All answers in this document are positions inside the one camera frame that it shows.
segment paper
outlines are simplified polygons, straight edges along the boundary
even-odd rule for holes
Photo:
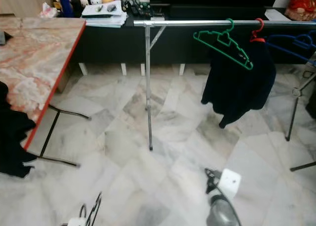
[[[108,12],[108,6],[113,5],[113,4],[116,6],[116,10],[114,10],[112,12]],[[101,6],[103,6],[102,9],[100,11],[98,11],[98,8]],[[122,11],[121,1],[115,0],[113,2],[87,5],[82,12],[82,16],[121,15],[122,13],[123,13],[123,11]]]
[[[119,28],[125,23],[127,13],[122,12],[121,16],[112,16],[107,18],[86,18],[86,26],[93,27],[116,27]]]
[[[265,16],[271,21],[291,21],[275,9],[267,9]]]

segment blue hanger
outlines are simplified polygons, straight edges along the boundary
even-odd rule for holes
[[[302,60],[305,60],[313,65],[316,65],[316,61],[312,61],[310,59],[307,59],[306,57],[304,56],[301,56],[300,54],[297,54],[295,52],[292,52],[288,49],[285,49],[283,47],[280,47],[278,45],[275,45],[273,43],[271,43],[271,40],[273,40],[273,38],[287,38],[287,39],[292,39],[293,40],[293,44],[300,47],[300,48],[303,48],[303,49],[311,49],[311,48],[316,48],[316,45],[313,44],[313,39],[311,38],[311,34],[315,33],[316,35],[316,31],[310,31],[308,32],[307,34],[302,34],[302,35],[298,35],[296,37],[294,36],[289,36],[289,35],[270,35],[268,36],[268,38],[266,39],[266,44],[271,46],[271,47],[274,47],[274,48],[277,48],[279,50],[282,50],[286,53],[289,53],[289,54],[292,54],[296,57],[299,57],[301,58]]]

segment hanger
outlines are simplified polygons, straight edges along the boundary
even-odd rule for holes
[[[251,32],[252,36],[250,38],[250,42],[266,42],[264,38],[257,38],[257,33],[262,31],[263,27],[265,26],[265,23],[261,18],[256,18],[256,20],[261,23],[261,27],[258,30],[254,30]]]
[[[239,45],[237,44],[237,42],[235,42],[232,38],[230,38],[229,36],[229,32],[232,31],[232,29],[234,28],[234,21],[230,18],[226,19],[228,21],[230,21],[232,23],[231,28],[226,29],[223,32],[216,32],[216,31],[199,31],[199,32],[194,32],[193,33],[193,38],[205,45],[207,45],[208,47],[211,47],[212,49],[216,50],[217,52],[220,52],[221,54],[225,55],[227,58],[235,61],[236,63],[238,63],[239,65],[241,65],[242,67],[246,68],[247,70],[251,70],[253,67],[253,64],[250,62],[248,55],[246,54],[246,52],[242,49],[239,48]],[[215,47],[214,45],[211,45],[203,40],[201,40],[200,36],[202,34],[208,34],[208,35],[217,35],[217,41],[219,43],[221,43],[224,46],[227,47],[232,47],[234,46],[239,52],[241,52],[241,56],[244,57],[245,60],[237,60],[236,58],[230,56],[229,54],[225,53],[224,51],[220,50],[220,48]]]
[[[295,52],[292,52],[286,48],[280,47],[278,45],[273,44],[273,39],[274,38],[286,38],[286,39],[291,39],[293,40],[292,43],[302,49],[306,49],[309,50],[311,48],[316,48],[316,45],[313,44],[313,39],[311,38],[311,34],[315,33],[315,31],[310,31],[308,34],[301,34],[298,36],[290,36],[290,35],[270,35],[268,36],[268,38],[266,39],[266,44],[274,47],[276,49],[282,50],[286,53],[292,54],[296,57],[301,58],[302,60],[307,61],[308,63],[311,63],[313,65],[316,65],[316,61],[310,60],[304,56],[301,56],[300,54],[297,54]]]

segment black clothing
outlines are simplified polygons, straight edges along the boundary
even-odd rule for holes
[[[214,111],[224,115],[221,128],[250,109],[261,109],[275,81],[276,69],[265,43],[248,42],[243,49],[253,63],[252,70],[211,51],[211,71],[201,102],[213,103]]]
[[[33,161],[37,156],[26,152],[20,141],[26,138],[26,131],[35,127],[27,114],[10,109],[6,102],[8,87],[0,82],[0,172],[25,177],[32,166],[23,163]]]

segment metal leg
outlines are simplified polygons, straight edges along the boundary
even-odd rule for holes
[[[126,76],[126,64],[125,63],[121,63],[120,64],[120,67],[121,67],[121,69],[122,69],[122,74],[123,74],[123,76]]]
[[[180,76],[183,75],[185,66],[186,66],[186,64],[180,64],[180,71],[179,71]]]
[[[286,141],[290,141],[290,139],[291,139],[291,133],[292,133],[292,128],[293,128],[293,124],[294,124],[294,118],[295,118],[296,108],[297,108],[297,104],[298,104],[298,98],[302,95],[302,90],[304,90],[304,88],[306,88],[307,85],[310,84],[311,81],[313,81],[315,78],[316,78],[316,73],[311,75],[298,89],[297,88],[293,89],[293,95],[295,95],[296,98],[294,101],[293,112],[292,112],[289,130],[288,130],[287,136],[285,137]]]
[[[53,109],[53,110],[55,110],[55,111],[57,111],[57,112],[60,112],[60,113],[65,113],[65,114],[74,115],[74,116],[80,116],[80,117],[83,117],[83,118],[85,118],[87,120],[91,120],[90,116],[85,116],[85,115],[83,115],[81,113],[78,113],[78,112],[71,112],[71,111],[62,110],[62,109],[59,109],[59,108],[57,108],[57,107],[55,107],[55,106],[53,106],[51,104],[49,104],[48,107]]]
[[[316,162],[304,164],[304,165],[301,165],[301,166],[298,166],[298,167],[295,167],[295,168],[290,168],[290,171],[291,171],[291,172],[294,172],[294,171],[296,171],[296,170],[300,170],[300,169],[304,169],[304,168],[309,168],[309,167],[312,167],[312,166],[316,166]]]
[[[293,128],[296,108],[297,108],[297,104],[298,104],[298,98],[299,97],[296,97],[295,100],[294,100],[291,122],[290,122],[290,126],[289,126],[289,129],[288,129],[287,136],[285,137],[286,141],[290,141],[290,139],[291,139],[292,128]]]
[[[48,135],[45,139],[45,143],[43,145],[43,148],[41,149],[41,152],[40,152],[40,155],[38,156],[39,159],[43,159],[43,160],[47,160],[47,161],[52,161],[52,162],[57,162],[57,163],[63,163],[63,164],[67,164],[67,165],[70,165],[70,166],[74,166],[74,167],[80,167],[80,164],[78,163],[74,163],[74,162],[70,162],[70,161],[66,161],[66,160],[62,160],[62,159],[58,159],[58,158],[48,158],[48,157],[44,157],[44,153],[46,151],[46,148],[47,148],[47,145],[48,145],[48,142],[49,142],[49,139],[51,137],[51,134],[53,133],[53,130],[55,128],[55,125],[57,123],[57,120],[58,120],[58,117],[60,115],[60,113],[65,113],[65,114],[70,114],[70,115],[76,115],[76,116],[80,116],[80,117],[83,117],[85,119],[88,119],[88,120],[91,120],[91,117],[88,117],[88,116],[85,116],[83,114],[80,114],[80,113],[76,113],[76,112],[71,112],[71,111],[65,111],[65,110],[61,110],[57,107],[54,107],[52,105],[48,105],[48,107],[50,107],[51,109],[57,111],[56,113],[56,116],[54,118],[54,121],[53,121],[53,124],[51,125],[50,129],[49,129],[49,132],[48,132]]]
[[[149,133],[149,150],[153,150],[153,137],[152,137],[152,115],[151,115],[151,89],[150,89],[150,27],[145,27],[145,40],[146,40],[146,103],[148,114],[148,133]]]
[[[79,67],[83,75],[88,75],[88,71],[84,63],[79,63]]]
[[[141,76],[145,76],[145,64],[140,64],[140,74]]]

